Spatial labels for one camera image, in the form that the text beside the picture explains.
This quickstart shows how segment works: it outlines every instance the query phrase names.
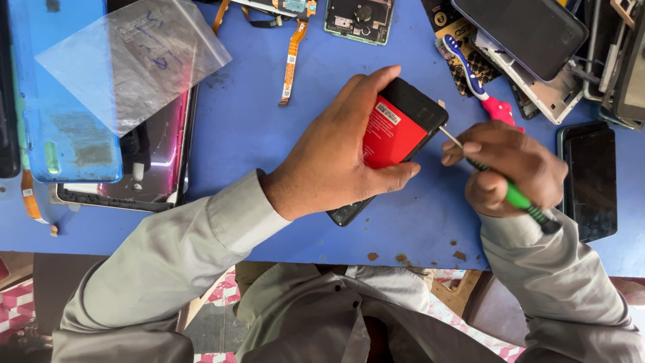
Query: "hand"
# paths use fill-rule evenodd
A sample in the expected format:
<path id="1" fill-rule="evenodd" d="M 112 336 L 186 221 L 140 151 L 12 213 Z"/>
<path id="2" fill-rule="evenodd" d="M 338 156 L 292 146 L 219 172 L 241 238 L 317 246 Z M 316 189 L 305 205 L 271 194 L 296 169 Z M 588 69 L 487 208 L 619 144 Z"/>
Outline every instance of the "hand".
<path id="1" fill-rule="evenodd" d="M 400 72 L 400 66 L 390 66 L 352 77 L 283 163 L 260 179 L 264 194 L 284 219 L 398 191 L 420 171 L 412 162 L 382 169 L 363 163 L 362 139 L 377 94 Z"/>
<path id="2" fill-rule="evenodd" d="M 506 201 L 508 188 L 502 174 L 538 207 L 560 204 L 568 167 L 535 139 L 498 119 L 473 125 L 457 139 L 464 150 L 452 141 L 444 142 L 442 164 L 455 165 L 465 155 L 495 170 L 475 172 L 466 183 L 466 199 L 477 212 L 491 217 L 524 214 Z"/>

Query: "barcode sticker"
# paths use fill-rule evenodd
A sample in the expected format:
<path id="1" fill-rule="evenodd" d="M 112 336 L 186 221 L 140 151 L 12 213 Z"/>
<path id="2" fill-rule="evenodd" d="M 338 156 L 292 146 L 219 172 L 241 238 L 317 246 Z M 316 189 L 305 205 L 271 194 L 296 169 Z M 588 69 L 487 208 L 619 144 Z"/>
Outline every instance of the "barcode sticker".
<path id="1" fill-rule="evenodd" d="M 376 105 L 376 109 L 385 117 L 388 118 L 395 126 L 401 121 L 401 118 L 390 111 L 386 105 L 383 105 L 383 102 L 379 102 Z"/>

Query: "battery label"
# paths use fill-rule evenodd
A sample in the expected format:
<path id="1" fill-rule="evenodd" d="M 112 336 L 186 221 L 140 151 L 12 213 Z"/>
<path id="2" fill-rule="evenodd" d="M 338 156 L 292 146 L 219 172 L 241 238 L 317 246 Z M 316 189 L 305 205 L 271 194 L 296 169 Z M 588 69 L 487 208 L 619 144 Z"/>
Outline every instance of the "battery label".
<path id="1" fill-rule="evenodd" d="M 363 136 L 365 165 L 373 169 L 396 165 L 427 135 L 421 126 L 378 95 Z"/>

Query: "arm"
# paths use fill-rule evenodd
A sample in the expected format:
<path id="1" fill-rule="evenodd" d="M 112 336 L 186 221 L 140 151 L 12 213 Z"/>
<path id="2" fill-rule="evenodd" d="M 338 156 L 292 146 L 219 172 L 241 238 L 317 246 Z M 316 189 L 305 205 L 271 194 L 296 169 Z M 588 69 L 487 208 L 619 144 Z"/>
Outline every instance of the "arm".
<path id="1" fill-rule="evenodd" d="M 640 362 L 639 330 L 598 254 L 578 242 L 574 221 L 547 212 L 562 224 L 551 236 L 529 216 L 480 215 L 491 269 L 527 317 L 529 348 L 518 362 Z"/>
<path id="2" fill-rule="evenodd" d="M 498 172 L 474 174 L 466 198 L 482 220 L 481 238 L 495 276 L 515 295 L 529 327 L 518 362 L 637 362 L 644 350 L 627 305 L 598 254 L 579 243 L 574 221 L 552 207 L 562 200 L 566 164 L 537 141 L 493 120 L 460 135 L 464 150 L 444 143 L 446 165 L 464 154 L 512 179 L 562 230 L 544 235 L 505 200 Z"/>
<path id="3" fill-rule="evenodd" d="M 143 220 L 81 282 L 54 332 L 53 361 L 192 362 L 190 340 L 174 333 L 177 311 L 231 265 L 291 220 L 403 188 L 418 164 L 373 170 L 361 152 L 377 94 L 400 71 L 352 77 L 271 174 L 253 171 Z"/>
<path id="4" fill-rule="evenodd" d="M 252 171 L 215 196 L 145 218 L 84 277 L 54 331 L 54 362 L 192 362 L 177 312 L 289 224 Z"/>

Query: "shirt cuff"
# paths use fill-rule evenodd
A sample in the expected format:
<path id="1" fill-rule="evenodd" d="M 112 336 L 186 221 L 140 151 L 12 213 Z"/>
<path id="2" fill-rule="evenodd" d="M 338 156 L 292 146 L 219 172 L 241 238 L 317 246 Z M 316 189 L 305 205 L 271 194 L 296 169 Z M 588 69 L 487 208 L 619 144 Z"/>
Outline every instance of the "shirt cuff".
<path id="1" fill-rule="evenodd" d="M 229 250 L 246 253 L 289 225 L 271 206 L 256 169 L 227 186 L 208 201 L 206 210 L 215 235 Z"/>
<path id="2" fill-rule="evenodd" d="M 546 209 L 542 212 L 551 219 L 555 219 L 554 213 L 560 214 L 555 209 Z M 478 214 L 482 221 L 482 236 L 495 241 L 496 244 L 527 247 L 536 244 L 544 236 L 540 225 L 528 214 L 509 218 Z"/>

